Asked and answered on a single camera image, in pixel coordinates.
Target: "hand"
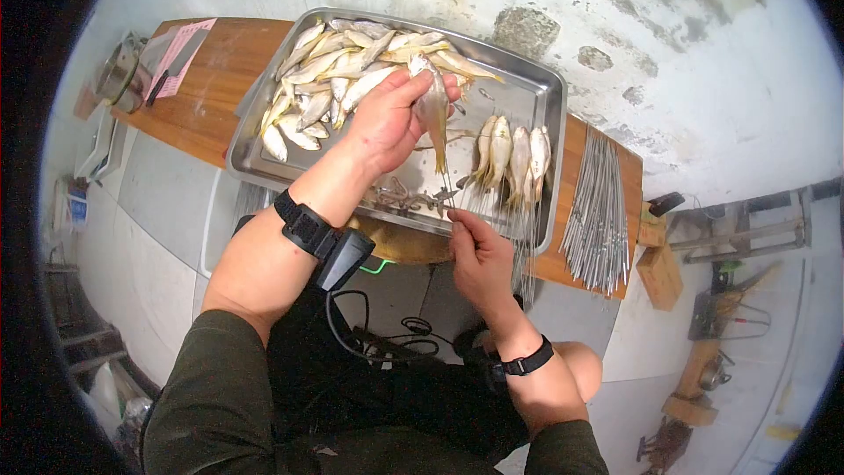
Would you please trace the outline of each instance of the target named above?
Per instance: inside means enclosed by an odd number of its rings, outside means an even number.
[[[462,209],[451,209],[454,284],[484,318],[502,303],[516,303],[510,291],[513,244],[488,223]]]
[[[406,69],[387,76],[370,90],[358,104],[347,137],[355,147],[363,147],[367,161],[379,174],[389,173],[403,164],[422,136],[422,126],[410,105],[430,88],[434,81],[427,70],[411,78]],[[442,77],[450,101],[460,97],[458,80],[452,74]],[[454,112],[449,106],[448,115]]]

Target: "metal container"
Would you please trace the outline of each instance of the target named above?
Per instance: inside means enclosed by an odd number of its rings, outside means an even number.
[[[284,190],[300,174],[310,168],[322,156],[322,153],[337,143],[348,130],[349,122],[340,132],[332,132],[330,138],[322,140],[322,151],[319,152],[303,151],[290,144],[286,164],[281,164],[272,159],[268,153],[263,151],[261,140],[258,137],[261,118],[276,89],[277,83],[273,79],[275,70],[282,60],[290,54],[300,33],[316,24],[317,19],[328,22],[334,18],[366,19],[382,22],[396,29],[421,33],[431,31],[443,33],[465,57],[487,69],[491,69],[504,78],[504,83],[483,78],[476,80],[469,91],[468,101],[460,102],[466,109],[467,114],[462,116],[455,113],[449,119],[449,128],[479,130],[491,113],[506,115],[512,129],[519,125],[524,125],[528,129],[542,125],[548,127],[551,141],[551,166],[553,167],[546,174],[547,183],[543,186],[542,201],[538,210],[536,253],[542,253],[548,248],[551,242],[556,202],[560,189],[566,114],[567,87],[565,80],[553,69],[521,55],[513,54],[501,47],[419,22],[337,8],[316,8],[301,16],[290,28],[287,37],[268,63],[265,73],[259,80],[255,99],[251,101],[249,109],[240,118],[237,131],[232,137],[229,152],[226,155],[228,172],[235,178],[252,184],[262,185],[277,191]],[[480,92],[481,89],[486,92],[486,96]],[[461,139],[449,143],[446,151],[448,174],[453,185],[460,177],[472,170],[473,157],[477,157],[474,140]],[[434,174],[433,151],[412,153],[404,165],[393,173],[385,175],[384,179],[379,180],[375,185],[385,183],[390,175],[397,175],[411,193],[427,192],[429,195],[434,195],[443,185],[446,185],[443,183],[441,176]],[[462,193],[464,192],[462,191],[461,194],[455,196],[457,207],[461,207],[461,201],[464,200]],[[435,234],[448,236],[451,232],[451,224],[447,217],[440,218],[437,211],[430,211],[423,206],[418,212],[401,212],[395,208],[376,204],[373,195],[364,197],[357,212]]]
[[[95,74],[94,94],[126,113],[141,106],[152,83],[152,75],[139,61],[141,48],[139,37],[130,32]]]

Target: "wooden block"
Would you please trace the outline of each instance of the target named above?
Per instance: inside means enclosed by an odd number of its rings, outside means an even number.
[[[673,394],[662,405],[662,412],[670,417],[681,420],[686,425],[702,427],[712,425],[718,410],[712,408],[712,403],[706,396],[698,396],[691,400]]]
[[[692,345],[689,361],[686,362],[683,375],[680,376],[680,384],[677,385],[674,394],[684,398],[694,398],[703,394],[701,388],[703,368],[717,358],[720,347],[721,341],[717,339],[704,339]]]
[[[670,312],[683,291],[683,280],[671,247],[646,249],[636,268],[653,308]]]
[[[667,218],[664,215],[659,218],[651,215],[651,212],[649,211],[650,209],[651,204],[649,202],[641,203],[639,236],[637,242],[641,246],[656,248],[665,244],[665,226]]]

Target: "skewered fish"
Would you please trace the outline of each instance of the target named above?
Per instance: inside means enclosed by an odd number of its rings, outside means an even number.
[[[410,76],[416,76],[427,69],[434,76],[428,91],[414,102],[413,111],[419,123],[430,135],[431,143],[437,154],[436,174],[446,173],[446,120],[448,119],[448,95],[442,82],[440,71],[423,52],[417,52],[408,66]]]

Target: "left hand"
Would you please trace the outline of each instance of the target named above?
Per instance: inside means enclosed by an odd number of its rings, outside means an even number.
[[[360,101],[347,138],[364,148],[379,175],[395,170],[413,152],[423,131],[410,105],[428,91],[433,80],[427,70],[416,77],[410,77],[406,69],[397,70]],[[455,76],[445,74],[442,81],[449,101],[460,98]],[[449,105],[448,110],[451,116],[454,107]]]

